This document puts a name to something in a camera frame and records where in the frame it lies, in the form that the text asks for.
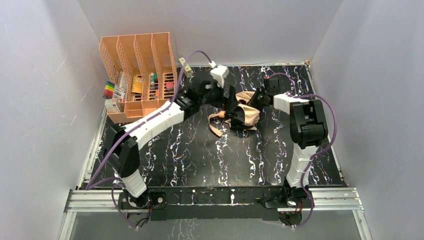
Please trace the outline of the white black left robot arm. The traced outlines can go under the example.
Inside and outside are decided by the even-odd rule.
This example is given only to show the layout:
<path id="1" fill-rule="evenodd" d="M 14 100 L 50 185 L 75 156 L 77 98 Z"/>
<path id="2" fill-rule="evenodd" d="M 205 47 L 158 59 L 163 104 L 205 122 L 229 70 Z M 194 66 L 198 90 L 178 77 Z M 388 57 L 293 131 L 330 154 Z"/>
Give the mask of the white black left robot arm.
<path id="1" fill-rule="evenodd" d="M 125 126 L 113 125 L 106 131 L 104 161 L 117 173 L 124 189 L 133 198 L 145 196 L 148 187 L 140 167 L 140 150 L 165 130 L 196 114 L 201 106 L 225 108 L 235 104 L 236 88 L 201 72 L 192 82 L 176 92 L 176 96 L 145 117 Z"/>

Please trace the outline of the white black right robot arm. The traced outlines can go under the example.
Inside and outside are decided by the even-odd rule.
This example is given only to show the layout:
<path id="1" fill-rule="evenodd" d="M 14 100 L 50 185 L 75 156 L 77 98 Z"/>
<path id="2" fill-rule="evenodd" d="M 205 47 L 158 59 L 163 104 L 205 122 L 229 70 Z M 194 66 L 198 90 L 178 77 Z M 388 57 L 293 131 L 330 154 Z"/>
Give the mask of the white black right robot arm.
<path id="1" fill-rule="evenodd" d="M 285 177 L 290 188 L 300 189 L 309 182 L 307 175 L 314 155 L 328 137 L 327 119 L 323 102 L 284 93 L 287 77 L 271 76 L 263 79 L 263 87 L 256 90 L 250 103 L 254 107 L 273 107 L 289 115 L 289 133 L 293 142 L 293 155 Z"/>

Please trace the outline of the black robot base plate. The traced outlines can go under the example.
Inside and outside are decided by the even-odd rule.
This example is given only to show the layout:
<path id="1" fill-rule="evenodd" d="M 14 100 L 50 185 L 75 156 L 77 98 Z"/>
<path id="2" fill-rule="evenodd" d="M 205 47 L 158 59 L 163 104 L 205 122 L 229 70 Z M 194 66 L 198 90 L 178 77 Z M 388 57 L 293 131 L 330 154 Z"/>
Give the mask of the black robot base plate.
<path id="1" fill-rule="evenodd" d="M 124 190 L 117 204 L 130 214 L 150 214 L 153 221 L 262 219 L 295 224 L 312 205 L 302 188 L 284 186 L 151 187 L 140 198 Z"/>

